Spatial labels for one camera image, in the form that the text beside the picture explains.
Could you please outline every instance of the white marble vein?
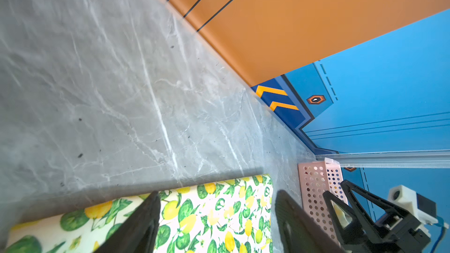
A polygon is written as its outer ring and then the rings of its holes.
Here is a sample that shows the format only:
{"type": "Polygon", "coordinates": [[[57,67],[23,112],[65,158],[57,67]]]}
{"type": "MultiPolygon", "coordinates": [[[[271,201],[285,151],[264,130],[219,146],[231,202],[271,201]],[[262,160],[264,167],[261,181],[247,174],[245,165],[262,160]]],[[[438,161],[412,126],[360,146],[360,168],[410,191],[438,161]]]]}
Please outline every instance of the white marble vein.
{"type": "MultiPolygon", "coordinates": [[[[314,157],[161,0],[0,0],[0,234],[314,157]]],[[[281,249],[276,220],[274,248],[281,249]]]]}

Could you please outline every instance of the green leaf print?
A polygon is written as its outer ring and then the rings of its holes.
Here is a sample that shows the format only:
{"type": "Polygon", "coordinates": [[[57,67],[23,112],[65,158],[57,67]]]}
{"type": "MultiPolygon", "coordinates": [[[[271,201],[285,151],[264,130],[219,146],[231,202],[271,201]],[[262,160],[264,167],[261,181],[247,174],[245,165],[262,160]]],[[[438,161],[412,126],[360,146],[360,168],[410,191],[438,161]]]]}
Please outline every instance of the green leaf print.
{"type": "Polygon", "coordinates": [[[170,237],[170,227],[168,225],[160,226],[158,229],[158,234],[156,235],[156,248],[165,244],[170,237]]]}
{"type": "Polygon", "coordinates": [[[106,239],[110,238],[111,235],[113,235],[116,232],[116,230],[120,228],[121,225],[122,225],[121,223],[115,224],[112,228],[110,228],[108,233],[106,234],[106,239]]]}
{"type": "Polygon", "coordinates": [[[224,194],[230,194],[231,196],[233,196],[234,186],[229,186],[228,189],[224,192],[224,194]]]}
{"type": "Polygon", "coordinates": [[[181,194],[180,194],[180,193],[177,194],[177,198],[178,198],[178,202],[177,202],[177,204],[176,204],[176,207],[178,208],[178,206],[179,206],[180,203],[181,203],[181,194]]]}
{"type": "Polygon", "coordinates": [[[243,211],[241,211],[239,213],[239,225],[241,225],[241,227],[242,227],[242,216],[243,216],[243,211]]]}
{"type": "Polygon", "coordinates": [[[221,210],[224,205],[225,205],[225,200],[223,198],[217,200],[216,210],[221,210]]]}
{"type": "Polygon", "coordinates": [[[247,252],[250,253],[251,252],[250,242],[247,241],[244,245],[245,245],[245,248],[247,248],[247,252]]]}
{"type": "Polygon", "coordinates": [[[42,247],[36,237],[26,235],[9,246],[4,253],[41,253],[42,247]]]}
{"type": "Polygon", "coordinates": [[[255,216],[255,211],[251,212],[250,217],[248,217],[249,220],[251,220],[251,217],[255,216]]]}
{"type": "Polygon", "coordinates": [[[208,225],[208,223],[207,223],[207,221],[208,221],[208,216],[202,216],[201,218],[200,218],[201,220],[202,220],[202,223],[205,225],[205,226],[207,226],[208,225]]]}
{"type": "Polygon", "coordinates": [[[117,213],[119,213],[119,211],[125,209],[125,207],[131,204],[131,201],[121,198],[118,200],[114,200],[112,204],[113,205],[109,210],[109,215],[106,218],[105,224],[109,224],[117,216],[117,213]]]}
{"type": "Polygon", "coordinates": [[[216,194],[216,197],[219,196],[221,193],[222,188],[224,188],[224,185],[217,183],[216,190],[213,192],[213,194],[216,194]]]}
{"type": "Polygon", "coordinates": [[[259,218],[259,229],[260,230],[264,229],[264,218],[263,217],[259,218]]]}
{"type": "Polygon", "coordinates": [[[217,249],[218,253],[228,253],[228,250],[226,249],[225,242],[222,242],[219,248],[217,249]]]}
{"type": "Polygon", "coordinates": [[[253,176],[252,178],[253,178],[253,182],[255,183],[255,185],[258,186],[259,185],[258,179],[255,176],[253,176]]]}
{"type": "Polygon", "coordinates": [[[81,228],[89,221],[89,218],[84,213],[84,209],[69,212],[61,216],[59,225],[65,231],[74,231],[81,228]]]}
{"type": "Polygon", "coordinates": [[[242,232],[234,232],[235,234],[244,234],[245,233],[245,229],[242,230],[242,232]]]}
{"type": "Polygon", "coordinates": [[[183,221],[184,218],[189,216],[193,210],[192,201],[190,199],[186,199],[180,207],[178,211],[178,222],[183,221]]]}
{"type": "Polygon", "coordinates": [[[208,222],[207,222],[208,216],[202,216],[200,219],[202,220],[202,223],[205,226],[205,228],[203,229],[203,234],[205,234],[209,230],[209,226],[208,226],[208,222]]]}
{"type": "Polygon", "coordinates": [[[195,212],[197,211],[197,209],[200,207],[200,205],[197,205],[196,208],[194,208],[194,210],[192,210],[191,214],[195,214],[195,212]]]}
{"type": "Polygon", "coordinates": [[[167,253],[175,253],[175,242],[170,242],[167,247],[167,253]]]}
{"type": "Polygon", "coordinates": [[[199,195],[200,199],[204,199],[208,196],[208,193],[206,192],[206,189],[205,189],[205,185],[197,186],[197,194],[199,195]]]}
{"type": "Polygon", "coordinates": [[[159,198],[161,200],[165,200],[171,193],[172,193],[171,190],[169,191],[169,194],[166,194],[166,191],[162,190],[162,191],[159,192],[159,198]]]}
{"type": "Polygon", "coordinates": [[[55,247],[53,247],[52,250],[47,251],[47,253],[56,253],[56,251],[58,251],[58,249],[60,249],[61,246],[63,246],[65,243],[66,243],[66,242],[63,241],[63,242],[61,242],[60,244],[55,245],[55,247]]]}
{"type": "Polygon", "coordinates": [[[247,191],[245,192],[245,200],[247,200],[247,198],[252,195],[252,191],[253,189],[251,188],[251,186],[248,186],[247,191]]]}
{"type": "Polygon", "coordinates": [[[239,250],[239,248],[241,247],[241,243],[239,242],[239,240],[237,240],[236,238],[234,238],[234,244],[236,245],[236,249],[239,250]]]}
{"type": "Polygon", "coordinates": [[[196,234],[195,237],[192,239],[191,244],[189,245],[188,251],[189,250],[195,251],[195,245],[197,243],[199,243],[199,240],[197,239],[197,236],[199,236],[201,232],[202,231],[199,231],[199,233],[196,234]]]}
{"type": "Polygon", "coordinates": [[[240,208],[241,208],[241,202],[238,201],[238,202],[236,202],[236,203],[233,205],[234,214],[236,214],[236,213],[239,211],[240,208]]]}
{"type": "Polygon", "coordinates": [[[72,243],[69,246],[69,250],[75,250],[80,243],[82,242],[82,236],[78,236],[76,239],[72,240],[72,243]]]}
{"type": "Polygon", "coordinates": [[[216,241],[214,239],[211,240],[211,243],[208,246],[207,253],[217,253],[217,245],[216,245],[216,241]]]}
{"type": "Polygon", "coordinates": [[[123,214],[123,216],[124,216],[124,217],[129,217],[129,216],[133,215],[133,213],[134,213],[134,210],[129,211],[129,212],[126,213],[126,214],[123,214]]]}
{"type": "Polygon", "coordinates": [[[227,228],[227,224],[224,224],[222,227],[216,226],[218,230],[224,231],[227,228]]]}
{"type": "Polygon", "coordinates": [[[176,238],[175,245],[179,250],[183,250],[189,245],[190,241],[191,238],[189,234],[184,234],[183,236],[179,236],[176,238]]]}
{"type": "Polygon", "coordinates": [[[244,218],[248,218],[248,217],[249,217],[249,215],[250,215],[250,209],[245,208],[244,211],[242,211],[242,212],[243,212],[244,218]]]}

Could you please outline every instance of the yellow lemon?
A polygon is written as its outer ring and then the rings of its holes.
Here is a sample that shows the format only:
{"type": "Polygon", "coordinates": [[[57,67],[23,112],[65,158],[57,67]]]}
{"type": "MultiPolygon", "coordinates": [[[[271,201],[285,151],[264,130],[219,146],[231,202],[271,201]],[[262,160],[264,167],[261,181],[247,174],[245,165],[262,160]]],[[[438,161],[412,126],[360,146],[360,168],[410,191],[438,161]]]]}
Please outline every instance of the yellow lemon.
{"type": "Polygon", "coordinates": [[[89,219],[100,219],[105,216],[106,213],[111,209],[113,202],[108,201],[99,205],[94,205],[92,207],[87,207],[85,209],[85,214],[89,219]]]}
{"type": "Polygon", "coordinates": [[[253,224],[251,223],[251,220],[247,220],[247,222],[245,222],[245,234],[247,236],[251,235],[252,228],[253,228],[253,224]]]}
{"type": "Polygon", "coordinates": [[[224,211],[224,218],[227,218],[227,217],[231,218],[231,216],[233,216],[233,215],[234,215],[234,208],[233,208],[233,206],[230,206],[228,208],[228,210],[224,211]]]}
{"type": "Polygon", "coordinates": [[[176,189],[179,194],[187,194],[191,190],[191,187],[187,186],[184,188],[176,189]]]}
{"type": "Polygon", "coordinates": [[[176,216],[178,216],[178,211],[180,210],[180,207],[176,206],[178,204],[178,201],[172,200],[171,202],[167,203],[166,206],[164,206],[164,210],[162,211],[162,218],[165,220],[172,220],[176,216]]]}
{"type": "Polygon", "coordinates": [[[213,192],[216,191],[216,184],[207,183],[207,184],[205,184],[205,189],[208,194],[212,194],[213,192]]]}
{"type": "Polygon", "coordinates": [[[188,234],[194,227],[196,220],[197,220],[197,216],[195,214],[189,215],[188,217],[184,218],[180,222],[180,228],[182,229],[181,231],[184,234],[188,234]]]}
{"type": "Polygon", "coordinates": [[[94,251],[97,250],[100,247],[100,244],[98,244],[98,241],[94,243],[94,251]]]}
{"type": "Polygon", "coordinates": [[[262,231],[257,230],[255,234],[256,243],[261,243],[262,241],[262,231]]]}
{"type": "Polygon", "coordinates": [[[245,200],[245,205],[246,205],[248,208],[251,208],[252,205],[253,205],[253,202],[255,202],[255,197],[252,195],[252,196],[250,196],[249,198],[247,198],[247,199],[245,200]]]}
{"type": "Polygon", "coordinates": [[[234,250],[235,246],[233,235],[228,231],[225,235],[225,247],[229,252],[231,252],[234,250]]]}
{"type": "Polygon", "coordinates": [[[208,215],[208,222],[211,226],[217,224],[217,222],[219,221],[219,217],[215,218],[214,217],[214,212],[212,211],[212,209],[209,211],[209,215],[208,215]]]}
{"type": "Polygon", "coordinates": [[[12,231],[16,231],[16,230],[19,230],[19,229],[22,229],[22,228],[26,228],[26,227],[35,225],[35,224],[37,224],[39,222],[40,222],[40,220],[34,221],[34,222],[26,222],[26,223],[18,224],[18,225],[15,225],[14,227],[12,227],[11,230],[12,231]]]}
{"type": "Polygon", "coordinates": [[[267,205],[267,201],[264,201],[264,196],[261,195],[261,207],[264,208],[267,205]]]}
{"type": "Polygon", "coordinates": [[[247,253],[247,247],[245,247],[244,244],[241,244],[241,247],[239,248],[239,253],[247,253]]]}
{"type": "Polygon", "coordinates": [[[243,198],[243,197],[245,197],[245,186],[242,186],[239,189],[239,198],[243,198]]]}

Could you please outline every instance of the black mechanical part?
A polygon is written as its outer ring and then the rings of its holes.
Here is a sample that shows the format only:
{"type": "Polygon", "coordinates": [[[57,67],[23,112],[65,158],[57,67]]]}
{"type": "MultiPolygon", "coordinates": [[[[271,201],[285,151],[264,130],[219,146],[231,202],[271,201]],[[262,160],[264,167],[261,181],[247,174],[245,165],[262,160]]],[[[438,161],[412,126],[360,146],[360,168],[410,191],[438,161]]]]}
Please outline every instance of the black mechanical part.
{"type": "Polygon", "coordinates": [[[153,252],[160,211],[161,201],[154,191],[95,253],[153,252]]]}
{"type": "Polygon", "coordinates": [[[323,194],[323,198],[337,238],[345,250],[352,250],[354,253],[420,253],[430,242],[430,238],[421,229],[417,229],[421,224],[419,220],[407,210],[347,180],[341,183],[341,188],[351,208],[329,191],[323,194]],[[386,213],[374,222],[354,193],[379,206],[386,213]],[[352,218],[345,228],[339,222],[333,203],[352,218]]]}
{"type": "Polygon", "coordinates": [[[417,194],[417,208],[424,211],[426,214],[435,217],[437,216],[436,202],[429,200],[428,198],[417,194]]]}
{"type": "Polygon", "coordinates": [[[285,253],[344,253],[284,190],[277,193],[275,214],[285,253]]]}

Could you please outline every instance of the hexagonal emblem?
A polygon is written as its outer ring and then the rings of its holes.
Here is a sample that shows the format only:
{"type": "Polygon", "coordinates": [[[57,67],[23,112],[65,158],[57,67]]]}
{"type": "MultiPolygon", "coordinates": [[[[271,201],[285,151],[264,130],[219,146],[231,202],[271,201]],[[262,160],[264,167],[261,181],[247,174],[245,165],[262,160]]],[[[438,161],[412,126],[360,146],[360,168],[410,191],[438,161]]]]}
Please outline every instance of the hexagonal emblem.
{"type": "Polygon", "coordinates": [[[307,99],[309,104],[321,104],[326,101],[324,95],[312,95],[307,99]]]}

